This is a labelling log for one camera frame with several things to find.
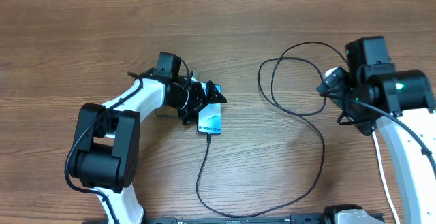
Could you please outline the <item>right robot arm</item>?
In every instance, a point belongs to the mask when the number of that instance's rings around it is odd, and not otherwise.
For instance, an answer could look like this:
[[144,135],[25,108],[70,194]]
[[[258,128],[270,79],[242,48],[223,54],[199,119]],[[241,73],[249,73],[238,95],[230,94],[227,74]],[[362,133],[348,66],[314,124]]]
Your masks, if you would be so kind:
[[420,70],[398,71],[382,36],[345,47],[348,70],[324,74],[320,96],[342,110],[338,122],[379,132],[388,147],[405,223],[435,222],[435,96]]

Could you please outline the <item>blue Galaxy smartphone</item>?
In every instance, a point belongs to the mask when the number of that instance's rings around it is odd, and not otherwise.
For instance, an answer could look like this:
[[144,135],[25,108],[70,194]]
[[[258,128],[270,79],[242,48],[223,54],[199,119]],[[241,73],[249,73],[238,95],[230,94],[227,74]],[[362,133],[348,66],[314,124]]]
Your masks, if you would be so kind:
[[[221,92],[221,87],[218,84],[216,84],[215,86],[217,87],[218,91]],[[220,135],[221,131],[222,131],[221,103],[206,105],[198,113],[197,132]]]

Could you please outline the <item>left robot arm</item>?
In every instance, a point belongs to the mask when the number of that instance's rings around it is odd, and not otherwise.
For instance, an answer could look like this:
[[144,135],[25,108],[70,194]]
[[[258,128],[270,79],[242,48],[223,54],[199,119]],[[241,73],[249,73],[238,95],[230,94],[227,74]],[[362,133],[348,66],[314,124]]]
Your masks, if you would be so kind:
[[107,215],[105,223],[146,223],[133,181],[138,168],[140,125],[162,106],[176,109],[184,125],[198,119],[210,104],[226,103],[212,81],[196,80],[192,71],[179,74],[186,63],[160,52],[157,65],[132,73],[133,85],[102,105],[84,104],[64,166],[67,185],[96,195]]

